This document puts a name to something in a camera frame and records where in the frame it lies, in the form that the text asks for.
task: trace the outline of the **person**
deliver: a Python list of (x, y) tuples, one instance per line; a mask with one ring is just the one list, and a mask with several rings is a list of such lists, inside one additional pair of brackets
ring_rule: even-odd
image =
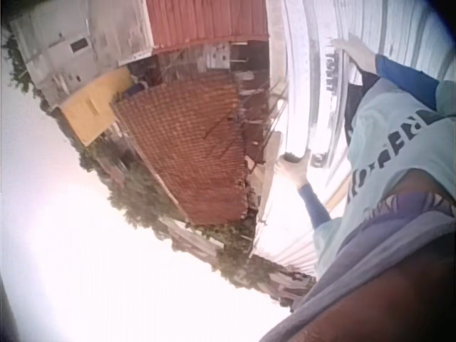
[(311, 217), (317, 283), (261, 341), (456, 341), (456, 85), (355, 36), (333, 44), (369, 80), (345, 113), (347, 205), (331, 219), (306, 158), (278, 161)]

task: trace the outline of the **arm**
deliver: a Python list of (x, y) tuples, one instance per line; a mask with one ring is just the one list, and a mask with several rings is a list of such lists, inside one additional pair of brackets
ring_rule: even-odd
[(299, 188), (298, 192), (306, 204), (307, 212), (309, 213), (314, 229), (331, 220), (328, 211), (321, 204), (309, 183)]
[(438, 80), (382, 55), (375, 56), (375, 68), (380, 77), (393, 82), (423, 105), (437, 110), (436, 90), (440, 83)]

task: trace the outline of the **red tile roof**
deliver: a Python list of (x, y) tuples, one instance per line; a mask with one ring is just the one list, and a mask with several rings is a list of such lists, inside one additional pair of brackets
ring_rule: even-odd
[(196, 43), (267, 40), (265, 0), (146, 0), (154, 52)]
[(225, 120), (238, 103), (228, 75), (205, 74), (114, 105), (146, 164), (195, 224), (240, 219), (247, 210), (244, 142), (237, 124)]

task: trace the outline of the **sky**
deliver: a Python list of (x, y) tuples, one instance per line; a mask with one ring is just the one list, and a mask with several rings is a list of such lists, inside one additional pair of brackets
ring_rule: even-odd
[(22, 341), (258, 341), (289, 312), (128, 226), (1, 69), (0, 271)]

